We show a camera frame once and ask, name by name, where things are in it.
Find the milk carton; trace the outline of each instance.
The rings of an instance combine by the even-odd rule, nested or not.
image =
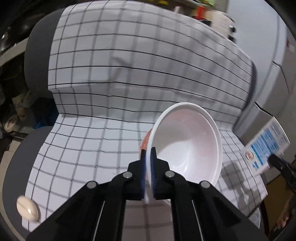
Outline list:
[[[272,117],[270,121],[241,151],[252,176],[259,175],[269,169],[267,162],[271,154],[282,154],[290,142],[279,122]]]

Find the white bowl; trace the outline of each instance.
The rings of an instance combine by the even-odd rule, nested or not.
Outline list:
[[[157,158],[187,181],[207,180],[215,185],[222,167],[222,142],[213,118],[200,106],[183,102],[166,109],[155,122],[146,149],[146,170],[151,183],[151,148]]]

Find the white grid fabric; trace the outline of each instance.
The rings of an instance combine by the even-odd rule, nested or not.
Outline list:
[[[193,18],[133,1],[69,6],[57,25],[48,87],[59,110],[35,160],[26,196],[41,222],[87,181],[110,181],[138,160],[158,116],[178,102],[202,106],[223,141],[216,188],[245,215],[267,192],[252,177],[232,127],[248,97],[252,62]],[[23,219],[32,231],[39,224]],[[123,240],[173,240],[170,207],[127,202]]]

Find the chair backrest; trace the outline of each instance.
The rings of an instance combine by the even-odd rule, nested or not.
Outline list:
[[[48,89],[60,113],[154,123],[174,103],[193,102],[230,130],[247,103],[252,66],[193,18],[141,2],[94,1],[61,14]]]

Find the beige egg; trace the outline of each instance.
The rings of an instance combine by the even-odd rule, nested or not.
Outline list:
[[[39,220],[39,213],[36,204],[25,196],[18,197],[17,210],[23,218],[29,221],[36,222]]]

